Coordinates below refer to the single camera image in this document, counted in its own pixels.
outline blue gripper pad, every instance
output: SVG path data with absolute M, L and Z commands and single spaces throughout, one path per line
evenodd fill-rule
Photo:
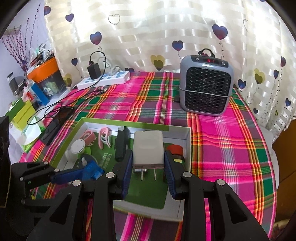
M 69 169 L 55 174 L 51 182 L 56 184 L 64 184 L 74 180 L 84 181 L 91 178 L 97 180 L 104 174 L 104 172 L 105 171 L 100 168 L 94 160 L 91 160 L 83 169 Z
M 128 163 L 126 166 L 126 170 L 124 172 L 123 183 L 122 183 L 122 197 L 125 199 L 126 195 L 128 194 L 128 188 L 131 181 L 131 174 L 133 171 L 133 152 L 131 152 Z
M 173 199 L 176 197 L 176 187 L 175 187 L 175 178 L 172 171 L 172 168 L 170 166 L 170 160 L 168 158 L 168 155 L 166 152 L 164 152 L 164 159 L 165 159 L 165 176 L 168 183 L 168 189 L 170 191 L 170 194 L 172 195 Z

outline heater grille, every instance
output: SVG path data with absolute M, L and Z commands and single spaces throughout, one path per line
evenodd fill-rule
M 186 91 L 185 106 L 192 111 L 220 114 L 225 108 L 230 85 L 231 76 L 226 72 L 190 67 L 186 73 L 186 90 L 203 94 Z

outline yellow box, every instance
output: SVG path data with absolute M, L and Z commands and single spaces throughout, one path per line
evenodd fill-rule
M 35 110 L 28 100 L 25 102 L 25 105 L 21 110 L 15 115 L 11 123 L 20 131 L 26 128 L 28 119 L 34 115 Z

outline white power strip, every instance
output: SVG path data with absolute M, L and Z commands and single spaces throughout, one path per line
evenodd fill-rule
M 79 90 L 88 88 L 92 86 L 95 82 L 97 82 L 100 78 L 101 76 L 98 79 L 94 80 L 92 80 L 90 77 L 84 78 L 77 84 L 77 88 Z M 130 80 L 130 78 L 131 77 L 129 71 L 119 71 L 115 75 L 104 74 L 103 78 L 93 87 L 124 84 L 128 80 Z

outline curtain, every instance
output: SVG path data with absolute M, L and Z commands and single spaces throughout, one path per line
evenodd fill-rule
M 89 56 L 107 69 L 179 72 L 209 48 L 274 140 L 295 119 L 296 43 L 264 0 L 46 0 L 46 27 L 68 85 L 88 77 Z M 92 60 L 104 69 L 104 58 Z

